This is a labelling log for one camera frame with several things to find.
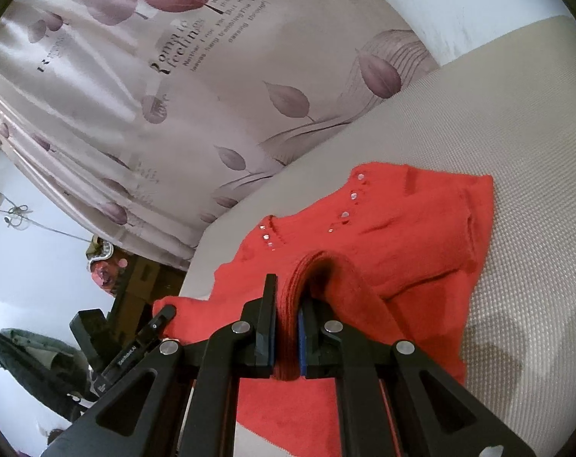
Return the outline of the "red knit sweater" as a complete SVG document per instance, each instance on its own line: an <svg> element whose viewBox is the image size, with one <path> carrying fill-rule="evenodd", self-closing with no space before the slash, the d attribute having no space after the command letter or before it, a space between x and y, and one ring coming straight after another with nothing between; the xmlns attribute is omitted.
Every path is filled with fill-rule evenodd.
<svg viewBox="0 0 576 457"><path fill-rule="evenodd" d="M490 176L408 165L355 167L334 193L299 213L268 216L214 274L205 300L174 297L165 335L208 339L278 279L279 364L239 389L237 420L295 456L340 454L332 381L305 381L297 361L297 307L310 292L370 339L415 342L458 381L469 300L493 225Z"/></svg>

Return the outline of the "dark hanging garment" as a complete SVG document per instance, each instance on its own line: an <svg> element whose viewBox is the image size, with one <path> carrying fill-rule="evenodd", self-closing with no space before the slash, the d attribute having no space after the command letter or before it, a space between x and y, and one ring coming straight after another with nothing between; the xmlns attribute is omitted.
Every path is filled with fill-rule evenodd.
<svg viewBox="0 0 576 457"><path fill-rule="evenodd" d="M0 367L43 406L69 422L85 410L82 400L96 399L89 391L85 355L61 340L18 328L1 329Z"/></svg>

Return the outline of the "dark wooden cabinet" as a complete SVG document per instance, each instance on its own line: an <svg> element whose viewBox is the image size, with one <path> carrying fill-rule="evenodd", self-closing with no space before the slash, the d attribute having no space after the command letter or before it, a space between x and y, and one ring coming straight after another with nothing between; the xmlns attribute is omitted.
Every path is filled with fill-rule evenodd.
<svg viewBox="0 0 576 457"><path fill-rule="evenodd" d="M143 257L132 256L118 276L114 302L107 315L111 338L121 347L153 317L153 303L179 295L186 272Z"/></svg>

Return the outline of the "floral bag on cabinet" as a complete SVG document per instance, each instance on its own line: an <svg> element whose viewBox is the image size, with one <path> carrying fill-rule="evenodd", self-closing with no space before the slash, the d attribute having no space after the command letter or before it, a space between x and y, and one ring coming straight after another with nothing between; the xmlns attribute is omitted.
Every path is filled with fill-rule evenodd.
<svg viewBox="0 0 576 457"><path fill-rule="evenodd" d="M129 265L129 255L109 241L94 235L85 251L85 257L94 283L114 296L118 290L118 279Z"/></svg>

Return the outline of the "leaf-print satin curtain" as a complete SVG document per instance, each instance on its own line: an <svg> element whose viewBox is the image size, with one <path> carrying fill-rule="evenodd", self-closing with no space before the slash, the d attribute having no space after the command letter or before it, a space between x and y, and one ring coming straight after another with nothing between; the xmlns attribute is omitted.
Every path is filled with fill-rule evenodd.
<svg viewBox="0 0 576 457"><path fill-rule="evenodd" d="M207 226L437 64L385 0L0 0L0 149L185 269Z"/></svg>

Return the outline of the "beige woven table cover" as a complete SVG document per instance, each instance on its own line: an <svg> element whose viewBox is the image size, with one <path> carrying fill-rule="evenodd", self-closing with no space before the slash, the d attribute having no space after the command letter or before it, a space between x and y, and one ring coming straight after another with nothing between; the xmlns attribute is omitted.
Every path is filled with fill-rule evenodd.
<svg viewBox="0 0 576 457"><path fill-rule="evenodd" d="M292 162L206 229L182 295L208 296L262 217L300 211L370 161L493 177L466 386L538 455L555 455L576 430L576 22L501 36Z"/></svg>

